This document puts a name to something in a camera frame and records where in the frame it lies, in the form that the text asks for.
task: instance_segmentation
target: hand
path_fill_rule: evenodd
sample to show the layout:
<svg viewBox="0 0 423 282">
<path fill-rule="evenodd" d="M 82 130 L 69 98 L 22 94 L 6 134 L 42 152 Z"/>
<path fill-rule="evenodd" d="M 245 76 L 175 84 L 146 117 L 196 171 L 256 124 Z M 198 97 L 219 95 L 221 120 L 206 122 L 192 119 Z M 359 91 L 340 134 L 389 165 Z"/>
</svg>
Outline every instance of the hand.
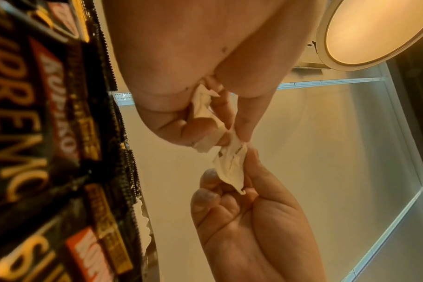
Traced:
<svg viewBox="0 0 423 282">
<path fill-rule="evenodd" d="M 325 0 L 103 0 L 120 72 L 140 117 L 159 137 L 191 146 L 216 128 L 188 120 L 199 83 L 211 105 L 250 141 L 278 84 L 299 59 Z M 234 116 L 230 92 L 238 95 Z"/>
<path fill-rule="evenodd" d="M 318 246 L 294 196 L 249 149 L 245 195 L 204 173 L 192 218 L 217 282 L 324 282 Z"/>
</svg>

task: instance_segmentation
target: wall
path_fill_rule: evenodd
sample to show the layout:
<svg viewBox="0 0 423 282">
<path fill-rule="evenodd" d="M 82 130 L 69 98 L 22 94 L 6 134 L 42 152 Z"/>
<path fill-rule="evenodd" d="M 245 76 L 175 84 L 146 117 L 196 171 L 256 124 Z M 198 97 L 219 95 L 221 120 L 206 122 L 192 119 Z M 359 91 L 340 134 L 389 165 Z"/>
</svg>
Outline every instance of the wall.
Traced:
<svg viewBox="0 0 423 282">
<path fill-rule="evenodd" d="M 133 106 L 121 112 L 161 276 L 166 282 L 212 282 L 189 202 L 217 149 L 198 154 L 174 146 L 153 135 Z M 258 126 L 253 143 L 303 206 L 328 281 L 341 281 L 351 271 L 421 187 L 402 140 L 382 81 L 278 91 Z"/>
</svg>

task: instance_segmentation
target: skin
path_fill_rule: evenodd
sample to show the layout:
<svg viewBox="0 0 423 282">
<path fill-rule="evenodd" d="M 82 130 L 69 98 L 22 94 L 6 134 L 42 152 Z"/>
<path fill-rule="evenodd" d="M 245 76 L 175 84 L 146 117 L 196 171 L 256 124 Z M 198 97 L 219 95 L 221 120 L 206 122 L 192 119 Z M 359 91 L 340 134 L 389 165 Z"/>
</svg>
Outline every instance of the skin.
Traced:
<svg viewBox="0 0 423 282">
<path fill-rule="evenodd" d="M 294 196 L 249 149 L 246 195 L 206 171 L 191 203 L 217 282 L 325 282 L 312 230 Z"/>
<path fill-rule="evenodd" d="M 188 119 L 200 83 L 242 141 L 303 52 L 325 0 L 103 0 L 120 72 L 140 117 L 159 137 L 191 146 L 216 130 Z M 231 111 L 230 93 L 238 95 Z M 228 142 L 225 135 L 219 145 Z"/>
</svg>

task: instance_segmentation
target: round ceiling lamp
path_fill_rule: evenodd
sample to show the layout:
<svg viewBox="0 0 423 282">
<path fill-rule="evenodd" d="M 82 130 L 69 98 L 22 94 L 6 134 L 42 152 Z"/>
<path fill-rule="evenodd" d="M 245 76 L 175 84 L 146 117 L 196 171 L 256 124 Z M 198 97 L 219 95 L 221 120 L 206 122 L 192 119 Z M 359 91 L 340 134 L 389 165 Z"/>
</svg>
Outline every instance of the round ceiling lamp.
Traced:
<svg viewBox="0 0 423 282">
<path fill-rule="evenodd" d="M 328 67 L 355 71 L 380 64 L 423 37 L 423 0 L 333 0 L 317 31 Z"/>
</svg>

